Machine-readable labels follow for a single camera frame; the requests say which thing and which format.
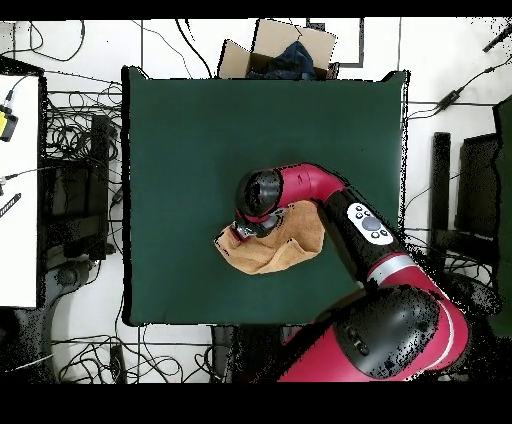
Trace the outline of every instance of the yellow device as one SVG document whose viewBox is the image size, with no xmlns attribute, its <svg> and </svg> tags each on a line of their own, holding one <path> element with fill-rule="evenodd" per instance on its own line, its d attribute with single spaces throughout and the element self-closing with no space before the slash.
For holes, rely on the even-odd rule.
<svg viewBox="0 0 512 424">
<path fill-rule="evenodd" d="M 18 118 L 11 113 L 11 109 L 0 106 L 0 140 L 10 141 Z"/>
</svg>

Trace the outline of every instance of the towel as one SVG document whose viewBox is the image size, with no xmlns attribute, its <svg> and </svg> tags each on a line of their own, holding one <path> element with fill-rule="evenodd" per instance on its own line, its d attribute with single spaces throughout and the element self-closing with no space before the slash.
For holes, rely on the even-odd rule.
<svg viewBox="0 0 512 424">
<path fill-rule="evenodd" d="M 300 201 L 290 205 L 281 224 L 266 237 L 241 242 L 228 226 L 214 243 L 231 266 L 254 275 L 283 271 L 314 258 L 322 250 L 324 233 L 316 206 Z"/>
</svg>

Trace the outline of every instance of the blue cloth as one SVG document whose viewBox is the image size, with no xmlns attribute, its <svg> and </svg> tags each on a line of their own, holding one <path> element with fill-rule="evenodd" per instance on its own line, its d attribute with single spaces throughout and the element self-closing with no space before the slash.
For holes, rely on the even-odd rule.
<svg viewBox="0 0 512 424">
<path fill-rule="evenodd" d="M 313 59 L 300 41 L 290 44 L 286 50 L 267 64 L 261 73 L 251 71 L 247 79 L 316 80 Z"/>
</svg>

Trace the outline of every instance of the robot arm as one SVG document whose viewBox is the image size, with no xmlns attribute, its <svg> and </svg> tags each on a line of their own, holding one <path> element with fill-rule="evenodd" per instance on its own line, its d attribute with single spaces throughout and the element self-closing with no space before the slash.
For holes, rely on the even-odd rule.
<svg viewBox="0 0 512 424">
<path fill-rule="evenodd" d="M 405 380 L 453 365 L 467 348 L 462 312 L 413 261 L 348 183 L 319 166 L 246 174 L 233 233 L 264 237 L 291 203 L 310 200 L 352 278 L 364 288 L 306 326 L 260 380 Z"/>
</svg>

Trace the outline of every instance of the green mat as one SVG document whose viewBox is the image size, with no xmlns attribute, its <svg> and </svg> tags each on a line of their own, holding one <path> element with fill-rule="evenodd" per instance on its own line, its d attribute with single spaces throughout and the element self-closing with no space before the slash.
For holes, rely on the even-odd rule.
<svg viewBox="0 0 512 424">
<path fill-rule="evenodd" d="M 489 318 L 498 336 L 512 336 L 512 97 L 494 108 L 496 132 L 502 146 L 496 158 L 501 192 L 499 204 L 498 290 L 503 300 L 502 312 Z"/>
<path fill-rule="evenodd" d="M 305 323 L 357 288 L 328 238 L 315 259 L 263 276 L 230 267 L 213 239 L 234 219 L 243 174 L 303 161 L 348 178 L 396 227 L 405 73 L 383 82 L 129 75 L 132 324 Z"/>
</svg>

